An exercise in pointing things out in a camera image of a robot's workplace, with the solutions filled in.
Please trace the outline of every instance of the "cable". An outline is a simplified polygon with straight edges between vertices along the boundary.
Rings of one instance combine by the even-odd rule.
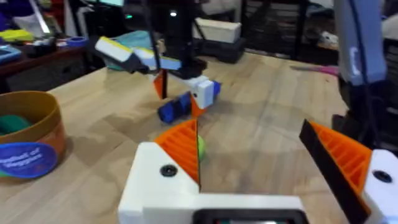
[[[159,52],[157,50],[156,41],[155,41],[155,37],[154,37],[154,29],[152,28],[152,23],[150,22],[150,10],[148,8],[147,0],[142,0],[141,3],[142,3],[142,6],[144,7],[145,22],[147,24],[150,42],[152,44],[152,48],[153,48],[154,55],[155,55],[156,71],[159,72],[160,71],[160,57],[159,57]]]
[[[360,26],[360,22],[359,22],[359,16],[358,16],[358,12],[356,10],[355,7],[355,3],[354,0],[349,0],[348,1],[353,13],[353,19],[354,19],[354,23],[355,23],[355,31],[356,31],[356,37],[357,37],[357,41],[358,41],[358,49],[359,49],[359,56],[361,59],[361,74],[362,74],[362,78],[363,78],[363,82],[364,82],[364,91],[365,91],[365,101],[366,101],[366,107],[368,109],[368,114],[369,114],[369,123],[371,126],[371,129],[373,131],[373,135],[374,135],[374,141],[375,141],[375,145],[376,147],[380,148],[380,136],[379,136],[379,131],[377,129],[377,124],[376,124],[376,119],[375,119],[375,115],[374,115],[374,111],[373,111],[373,104],[372,104],[372,94],[371,91],[369,89],[369,82],[368,82],[368,68],[366,66],[366,55],[364,53],[364,44],[363,44],[363,39],[362,39],[362,30],[361,30],[361,26]]]

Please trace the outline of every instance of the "blue label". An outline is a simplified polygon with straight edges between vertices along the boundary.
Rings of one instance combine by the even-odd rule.
[[[35,178],[57,163],[53,147],[37,142],[0,144],[0,172],[13,177]]]

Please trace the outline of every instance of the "green toy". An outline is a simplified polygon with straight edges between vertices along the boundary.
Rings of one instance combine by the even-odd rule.
[[[25,118],[17,115],[0,116],[0,135],[11,134],[22,129],[28,128],[32,124]]]
[[[199,161],[203,159],[203,156],[205,155],[205,140],[198,136],[198,155],[199,155]]]

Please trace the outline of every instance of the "white box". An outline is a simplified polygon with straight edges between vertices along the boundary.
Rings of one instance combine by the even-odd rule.
[[[233,44],[241,36],[240,22],[222,22],[196,18],[198,25],[207,40]],[[193,37],[201,39],[197,29],[193,26]]]

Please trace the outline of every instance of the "wooden table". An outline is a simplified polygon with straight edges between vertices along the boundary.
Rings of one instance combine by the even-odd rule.
[[[299,141],[304,118],[330,125],[345,112],[335,77],[294,71],[299,65],[245,54],[236,65],[209,62],[222,83],[217,102],[198,119],[206,141],[203,192],[301,197],[312,224],[346,223],[325,180]],[[170,97],[183,93],[169,81]],[[52,91],[67,129],[67,158],[30,182],[0,182],[1,223],[116,224],[134,152],[170,126],[145,76],[106,69]]]

